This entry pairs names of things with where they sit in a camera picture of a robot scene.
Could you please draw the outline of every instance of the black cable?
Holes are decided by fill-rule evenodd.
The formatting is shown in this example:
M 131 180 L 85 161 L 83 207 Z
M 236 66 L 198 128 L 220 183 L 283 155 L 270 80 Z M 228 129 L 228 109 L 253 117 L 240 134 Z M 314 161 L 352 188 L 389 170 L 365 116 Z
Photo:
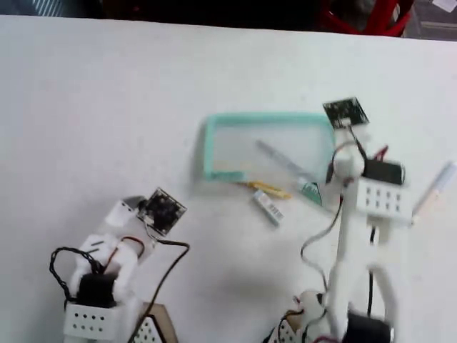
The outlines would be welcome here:
M 71 248 L 71 247 L 60 247 L 53 251 L 51 254 L 51 261 L 49 262 L 49 271 L 51 274 L 56 278 L 57 282 L 59 283 L 60 287 L 64 290 L 65 294 L 65 305 L 67 302 L 72 302 L 75 300 L 70 294 L 69 287 L 66 285 L 66 282 L 62 280 L 62 278 L 56 273 L 54 269 L 54 263 L 57 258 L 57 254 L 59 252 L 73 252 L 74 254 L 80 254 L 84 259 L 86 259 L 89 264 L 91 265 L 92 273 L 93 274 L 102 274 L 104 267 L 101 265 L 100 262 L 96 261 L 89 253 L 83 252 L 82 250 Z
M 323 287 L 325 289 L 325 291 L 327 292 L 327 289 L 328 289 L 328 285 L 327 285 L 327 278 L 326 278 L 326 275 L 325 273 L 323 272 L 321 266 L 319 266 L 317 263 L 315 262 L 312 262 L 310 261 L 305 255 L 304 255 L 304 251 L 306 249 L 306 247 L 310 246 L 311 244 L 313 244 L 314 242 L 318 241 L 319 239 L 322 239 L 324 238 L 327 234 L 329 234 L 331 232 L 331 230 L 333 229 L 333 227 L 335 226 L 336 224 L 336 220 L 338 219 L 339 217 L 339 214 L 341 212 L 341 207 L 343 205 L 343 199 L 341 198 L 340 199 L 340 204 L 339 204 L 339 207 L 338 207 L 338 211 L 336 212 L 335 214 L 335 217 L 333 218 L 332 222 L 330 223 L 330 226 L 319 232 L 318 234 L 315 234 L 314 236 L 312 236 L 311 238 L 307 239 L 303 245 L 301 246 L 301 250 L 300 250 L 300 256 L 301 256 L 301 259 L 307 264 L 309 265 L 311 268 L 313 268 L 314 270 L 316 270 L 322 277 L 322 282 L 323 282 Z
M 376 234 L 376 227 L 373 225 L 371 227 L 371 234 L 370 234 L 370 243 L 373 245 L 374 243 L 374 236 Z M 373 306 L 373 272 L 370 270 L 368 271 L 369 274 L 369 281 L 368 281 L 368 308 L 366 310 L 366 314 L 371 317 L 371 307 Z
M 189 252 L 189 250 L 191 248 L 190 245 L 188 245 L 187 243 L 183 243 L 183 242 L 166 241 L 166 240 L 162 240 L 162 239 L 156 239 L 156 241 L 163 245 L 173 245 L 176 247 L 185 247 L 186 249 L 178 256 L 177 259 L 174 260 L 174 262 L 171 264 L 171 266 L 168 268 L 168 270 L 166 271 L 166 273 L 160 280 L 159 285 L 157 286 L 156 291 L 155 291 L 154 295 L 152 296 L 151 302 L 149 302 L 149 305 L 147 306 L 146 310 L 144 311 L 144 314 L 141 316 L 140 320 L 136 324 L 135 330 L 132 332 L 127 343 L 132 343 L 134 341 L 135 335 L 138 332 L 138 330 L 140 329 L 141 325 L 143 324 L 143 321 L 145 320 L 145 318 L 148 316 L 149 312 L 151 311 L 152 306 L 154 305 L 154 302 L 156 301 L 157 295 L 159 294 L 160 288 L 162 287 L 162 284 L 164 283 L 165 279 L 170 274 L 171 270 L 178 264 L 178 262 L 184 257 L 184 255 L 186 255 Z
M 352 137 L 354 138 L 354 141 L 356 141 L 357 148 L 360 151 L 360 154 L 362 155 L 363 159 L 366 161 L 368 159 L 368 157 L 366 156 L 365 149 L 362 147 L 362 144 L 358 140 L 357 136 L 354 134 L 354 131 L 352 131 L 352 126 L 349 125 L 349 126 L 347 126 L 347 128 L 348 128 L 349 132 L 351 133 Z

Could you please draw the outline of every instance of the red wire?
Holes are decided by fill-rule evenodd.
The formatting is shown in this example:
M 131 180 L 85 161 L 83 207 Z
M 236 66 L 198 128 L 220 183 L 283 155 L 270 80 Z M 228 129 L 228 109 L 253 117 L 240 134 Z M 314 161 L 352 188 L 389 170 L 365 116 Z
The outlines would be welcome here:
M 143 241 L 141 241 L 139 238 L 136 238 L 136 237 L 133 237 L 133 236 L 124 236 L 124 237 L 121 238 L 121 242 L 123 240 L 125 240 L 125 239 L 130 239 L 131 241 L 134 241 L 134 242 L 139 243 L 141 245 L 141 252 L 138 255 L 138 258 L 140 258 L 141 255 L 143 255 L 144 250 L 145 250 L 145 246 L 144 246 Z
M 378 161 L 382 161 L 384 159 L 384 155 L 386 155 L 386 152 L 388 150 L 388 145 L 386 145 L 384 148 L 376 152 L 373 156 L 374 159 L 377 159 Z
M 328 336 L 319 336 L 313 341 L 313 343 L 319 343 L 319 342 L 339 343 L 336 339 L 328 337 Z

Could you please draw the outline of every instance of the red chair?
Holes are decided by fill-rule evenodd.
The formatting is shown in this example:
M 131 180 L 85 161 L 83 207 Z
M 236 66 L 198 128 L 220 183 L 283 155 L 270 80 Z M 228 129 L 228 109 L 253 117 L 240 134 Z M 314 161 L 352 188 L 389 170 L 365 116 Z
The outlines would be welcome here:
M 401 36 L 406 23 L 409 20 L 413 2 L 414 0 L 376 0 L 365 29 L 363 31 L 359 31 L 339 19 L 331 12 L 330 0 L 323 0 L 319 21 L 320 24 L 327 29 L 341 34 Z M 397 21 L 391 25 L 393 11 L 395 10 L 397 4 L 400 6 L 400 13 Z

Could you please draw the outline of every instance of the black circuit board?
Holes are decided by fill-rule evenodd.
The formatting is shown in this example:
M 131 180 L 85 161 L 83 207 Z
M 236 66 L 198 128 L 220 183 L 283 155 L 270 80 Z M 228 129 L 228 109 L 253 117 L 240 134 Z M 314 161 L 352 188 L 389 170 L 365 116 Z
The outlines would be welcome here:
M 344 129 L 370 122 L 357 98 L 327 102 L 323 104 L 323 109 L 334 129 Z

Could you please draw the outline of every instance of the wire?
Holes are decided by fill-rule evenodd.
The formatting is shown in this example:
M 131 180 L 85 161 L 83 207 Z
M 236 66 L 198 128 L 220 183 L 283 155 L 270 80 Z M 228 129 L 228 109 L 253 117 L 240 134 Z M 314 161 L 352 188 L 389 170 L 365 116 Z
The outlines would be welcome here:
M 362 155 L 363 159 L 366 161 L 368 159 L 368 157 L 366 156 L 365 149 L 362 147 L 362 144 L 358 140 L 357 136 L 354 134 L 354 131 L 352 131 L 352 126 L 349 125 L 347 127 L 348 127 L 348 130 L 351 133 L 352 137 L 354 138 L 354 141 L 356 141 L 356 144 L 357 144 L 358 150 L 360 151 L 360 154 Z
M 139 243 L 141 245 L 141 251 L 138 254 L 138 258 L 141 258 L 141 256 L 143 256 L 143 253 L 144 253 L 144 250 L 145 250 L 145 246 L 144 246 L 143 241 L 141 241 L 139 238 L 136 238 L 136 237 L 133 237 L 133 236 L 124 236 L 124 237 L 121 238 L 121 242 L 123 242 L 125 239 L 128 239 L 130 241 Z
M 371 227 L 371 234 L 370 234 L 370 243 L 373 245 L 374 243 L 374 236 L 376 234 L 376 227 L 373 225 Z M 366 309 L 367 316 L 371 317 L 371 307 L 373 306 L 373 272 L 371 270 L 368 271 L 369 281 L 368 281 L 368 306 Z
M 141 241 L 139 238 L 136 238 L 136 237 L 133 237 L 133 236 L 124 236 L 121 238 L 121 242 L 125 239 L 129 239 L 131 241 L 134 241 L 134 242 L 137 242 L 139 244 L 141 244 L 141 251 L 140 253 L 138 254 L 138 258 L 140 258 L 141 256 L 143 256 L 143 253 L 144 253 L 144 250 L 145 250 L 145 246 L 144 246 L 144 243 L 143 241 Z M 113 252 L 111 253 L 111 255 L 109 255 L 109 258 L 108 258 L 108 261 L 106 262 L 106 265 L 105 265 L 105 269 L 104 269 L 104 272 L 108 269 L 108 265 L 111 263 L 111 260 L 113 259 L 114 255 L 117 253 L 117 251 L 119 250 L 118 247 L 116 247 Z
M 386 145 L 384 148 L 376 152 L 373 156 L 373 159 L 377 159 L 378 161 L 382 161 L 384 159 L 384 155 L 386 155 L 388 151 L 388 145 Z
M 319 342 L 339 343 L 336 339 L 328 337 L 328 336 L 319 336 L 313 341 L 313 343 L 319 343 Z
M 278 325 L 278 342 L 281 343 L 281 325 L 283 324 L 283 322 L 289 317 L 289 316 L 299 316 L 300 314 L 303 314 L 305 312 L 304 309 L 301 309 L 300 311 L 288 311 L 288 313 L 286 313 L 285 315 L 283 315 L 283 317 L 281 318 L 281 320 L 279 321 L 279 325 Z
M 100 262 L 96 261 L 88 252 L 83 252 L 82 250 L 71 248 L 71 247 L 60 247 L 54 250 L 51 254 L 51 261 L 49 262 L 49 271 L 53 275 L 53 277 L 57 280 L 60 287 L 64 290 L 65 294 L 65 306 L 67 302 L 72 302 L 76 300 L 76 298 L 72 297 L 70 294 L 69 287 L 67 286 L 66 282 L 62 280 L 62 278 L 57 274 L 56 270 L 54 269 L 54 263 L 56 262 L 57 255 L 59 252 L 72 252 L 74 254 L 81 255 L 87 262 L 91 265 L 91 270 L 93 274 L 102 274 L 104 271 L 103 266 Z
M 156 239 L 156 241 L 163 245 L 173 245 L 173 246 L 177 246 L 177 247 L 185 247 L 186 249 L 174 260 L 174 262 L 168 268 L 166 273 L 162 276 L 162 279 L 160 280 L 159 285 L 157 286 L 156 291 L 155 291 L 154 295 L 152 296 L 152 300 L 149 302 L 149 305 L 147 306 L 146 310 L 144 311 L 144 314 L 141 316 L 140 320 L 136 324 L 135 330 L 131 334 L 131 336 L 128 340 L 128 343 L 132 343 L 134 341 L 135 335 L 138 332 L 138 330 L 140 329 L 141 325 L 143 324 L 143 321 L 145 320 L 145 318 L 148 316 L 148 313 L 151 311 L 152 306 L 154 305 L 154 302 L 156 301 L 157 295 L 159 294 L 160 288 L 164 284 L 165 279 L 170 274 L 171 270 L 178 264 L 178 262 L 184 257 L 184 255 L 186 255 L 189 252 L 189 250 L 191 248 L 191 246 L 189 244 L 183 243 L 183 242 L 166 241 L 166 240 L 162 240 L 162 239 Z
M 307 247 L 309 247 L 311 244 L 313 244 L 314 242 L 317 242 L 319 239 L 322 239 L 324 238 L 327 234 L 329 234 L 331 232 L 331 230 L 333 229 L 333 227 L 335 226 L 336 224 L 336 220 L 338 219 L 339 215 L 340 215 L 340 212 L 341 212 L 341 207 L 343 205 L 343 197 L 340 197 L 340 204 L 339 204 L 339 207 L 338 207 L 338 211 L 336 212 L 335 214 L 335 217 L 333 218 L 332 222 L 330 223 L 330 226 L 319 232 L 318 234 L 315 234 L 314 236 L 308 238 L 304 243 L 303 245 L 301 246 L 301 250 L 300 250 L 300 256 L 301 256 L 301 259 L 308 265 L 310 266 L 311 268 L 313 268 L 314 270 L 316 270 L 322 277 L 322 282 L 323 282 L 323 287 L 324 289 L 326 290 L 327 292 L 327 289 L 328 289 L 328 284 L 327 284 L 327 278 L 326 278 L 326 275 L 325 273 L 323 272 L 321 266 L 319 266 L 317 263 L 315 262 L 312 262 L 310 261 L 305 255 L 304 255 L 304 251 Z

